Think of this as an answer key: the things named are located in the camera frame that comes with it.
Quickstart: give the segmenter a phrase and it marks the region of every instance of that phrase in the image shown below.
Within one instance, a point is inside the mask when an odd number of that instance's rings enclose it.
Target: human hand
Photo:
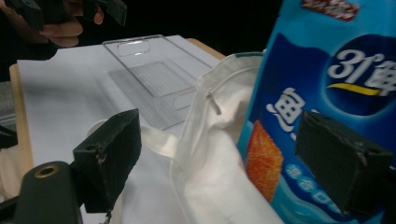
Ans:
[[[0,0],[0,9],[5,12],[9,22],[19,33],[20,37],[28,43],[43,44],[50,40],[61,47],[74,47],[78,44],[78,36],[83,32],[83,28],[77,16],[83,15],[83,0],[64,0],[64,11],[66,22],[60,24],[45,24],[42,31],[37,31],[30,27],[22,16],[13,9],[6,6],[4,0]],[[97,13],[93,22],[101,24],[105,13],[97,6]]]

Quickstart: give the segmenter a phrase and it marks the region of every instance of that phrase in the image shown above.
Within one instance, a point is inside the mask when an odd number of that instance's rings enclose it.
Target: canvas tote bag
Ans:
[[[261,62],[261,52],[233,54],[201,76],[180,136],[141,127],[143,144],[171,160],[190,224],[283,223],[248,180],[235,145]]]

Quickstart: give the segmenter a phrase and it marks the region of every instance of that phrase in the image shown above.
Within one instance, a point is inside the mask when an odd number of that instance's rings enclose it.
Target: yellow stripe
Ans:
[[[338,89],[343,89],[347,91],[354,91],[363,95],[378,95],[380,90],[373,90],[369,88],[364,88],[361,86],[353,85],[353,84],[348,84],[348,83],[335,83],[327,88],[338,88]]]

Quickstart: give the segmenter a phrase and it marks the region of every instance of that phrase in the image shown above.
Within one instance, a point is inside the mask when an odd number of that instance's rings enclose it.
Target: transparent plastic container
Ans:
[[[191,69],[210,68],[163,35],[104,42],[123,69],[109,75],[140,111],[159,129],[179,124],[195,96]]]

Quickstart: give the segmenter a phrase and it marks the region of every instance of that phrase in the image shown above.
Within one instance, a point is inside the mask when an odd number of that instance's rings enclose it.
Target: red logo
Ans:
[[[342,21],[352,21],[359,10],[358,5],[349,4],[345,0],[303,0],[302,7]]]

